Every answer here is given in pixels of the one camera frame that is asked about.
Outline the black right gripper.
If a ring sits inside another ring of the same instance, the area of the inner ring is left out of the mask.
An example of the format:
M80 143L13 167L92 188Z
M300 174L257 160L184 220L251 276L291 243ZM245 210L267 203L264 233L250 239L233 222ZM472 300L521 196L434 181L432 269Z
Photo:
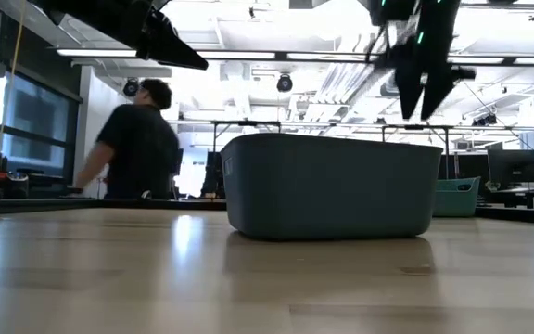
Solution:
M401 115L409 120L422 94L421 75L427 73L421 120L427 121L454 88L453 81L473 80L476 71L453 67L448 55L461 0L370 0L370 18L380 36L388 36L392 22L414 22L403 42L386 42L384 53L372 63L395 68Z

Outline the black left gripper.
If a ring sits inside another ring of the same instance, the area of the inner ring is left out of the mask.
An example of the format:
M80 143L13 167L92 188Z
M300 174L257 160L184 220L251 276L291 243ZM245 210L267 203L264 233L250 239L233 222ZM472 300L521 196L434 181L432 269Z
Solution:
M69 15L136 48L138 58L202 71L209 66L206 59L180 39L170 20L155 10L152 0L39 0L39 8L56 25Z

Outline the dark teal plastic bin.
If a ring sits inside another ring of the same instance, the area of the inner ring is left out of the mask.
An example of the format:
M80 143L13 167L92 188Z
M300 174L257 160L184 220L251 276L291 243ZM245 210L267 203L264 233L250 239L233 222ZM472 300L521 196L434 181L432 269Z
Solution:
M222 148L230 225L269 240L412 238L427 231L443 150L286 134Z

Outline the black track spotlights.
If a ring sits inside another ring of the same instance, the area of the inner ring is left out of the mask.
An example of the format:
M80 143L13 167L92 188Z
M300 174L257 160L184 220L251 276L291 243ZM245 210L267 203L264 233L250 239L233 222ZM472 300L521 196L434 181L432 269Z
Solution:
M486 113L486 114L476 117L472 122L472 126L482 127L482 126L495 125L497 123L498 123L498 120L494 113Z

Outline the black computer monitor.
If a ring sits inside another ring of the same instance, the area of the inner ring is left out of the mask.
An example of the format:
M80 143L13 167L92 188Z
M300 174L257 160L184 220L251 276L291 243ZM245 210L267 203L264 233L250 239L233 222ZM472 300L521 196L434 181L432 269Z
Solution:
M489 179L501 186L512 183L534 182L534 151L503 150L488 151Z
M490 177L487 155L442 155L438 179L474 178L488 180Z

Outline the person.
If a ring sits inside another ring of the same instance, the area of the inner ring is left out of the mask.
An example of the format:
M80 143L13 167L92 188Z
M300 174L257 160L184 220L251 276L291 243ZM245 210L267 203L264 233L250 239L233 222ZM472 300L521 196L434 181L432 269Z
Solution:
M107 199L168 199L177 170L179 139L161 112L172 104L172 90L145 79L133 103L116 107L97 135L73 188L83 191L107 169Z

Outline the green plastic bin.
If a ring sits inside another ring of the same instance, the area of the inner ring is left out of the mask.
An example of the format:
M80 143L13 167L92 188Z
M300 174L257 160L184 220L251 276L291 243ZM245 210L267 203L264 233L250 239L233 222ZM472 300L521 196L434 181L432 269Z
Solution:
M480 178L438 180L434 217L472 217L475 215Z

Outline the dark office desk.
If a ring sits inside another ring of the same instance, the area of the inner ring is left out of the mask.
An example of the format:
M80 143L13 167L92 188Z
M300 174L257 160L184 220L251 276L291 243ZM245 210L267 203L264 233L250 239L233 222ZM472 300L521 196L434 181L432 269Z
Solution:
M534 188L511 188L486 192L481 201L485 204L503 204L506 208L524 206L534 209Z

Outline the large dark window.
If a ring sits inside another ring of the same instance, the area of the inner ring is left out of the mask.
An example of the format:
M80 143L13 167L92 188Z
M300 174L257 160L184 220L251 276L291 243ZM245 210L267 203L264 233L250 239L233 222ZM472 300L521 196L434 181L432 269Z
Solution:
M0 191L57 198L73 179L78 103L20 74L0 76Z

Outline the black background rig frame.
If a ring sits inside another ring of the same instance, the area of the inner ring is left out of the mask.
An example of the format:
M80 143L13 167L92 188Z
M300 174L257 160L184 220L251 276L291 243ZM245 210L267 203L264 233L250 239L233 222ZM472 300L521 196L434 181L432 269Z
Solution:
M231 127L257 128L260 131L264 130L268 133L277 131L278 133L292 134L292 135L314 135L314 136L330 136L340 138L358 138L365 139L368 135L372 140L379 140L386 142L388 135L403 131L405 134L422 135L424 132L436 134L438 131L443 131L443 135L439 135L445 142L445 151L450 151L449 136L450 130L454 126L449 125L429 125L429 124L369 124L369 123L334 123L334 122L276 122L276 121L202 121L202 120L175 120L169 121L170 125L176 125L177 128L181 126L196 127L211 127L213 132L212 144L210 148L212 151L216 150L217 138L223 133L229 131Z

